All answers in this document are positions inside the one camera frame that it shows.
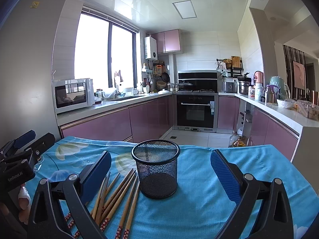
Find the left hand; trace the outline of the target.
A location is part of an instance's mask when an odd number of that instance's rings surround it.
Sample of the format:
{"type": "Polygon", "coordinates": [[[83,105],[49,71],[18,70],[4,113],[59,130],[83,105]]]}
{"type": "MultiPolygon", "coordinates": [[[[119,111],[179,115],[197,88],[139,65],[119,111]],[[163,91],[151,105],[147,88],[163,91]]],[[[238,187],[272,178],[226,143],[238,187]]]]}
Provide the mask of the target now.
{"type": "Polygon", "coordinates": [[[25,187],[25,183],[20,185],[20,192],[18,193],[17,201],[19,205],[18,208],[20,210],[18,214],[19,221],[25,225],[28,225],[31,209],[31,198],[25,187]]]}

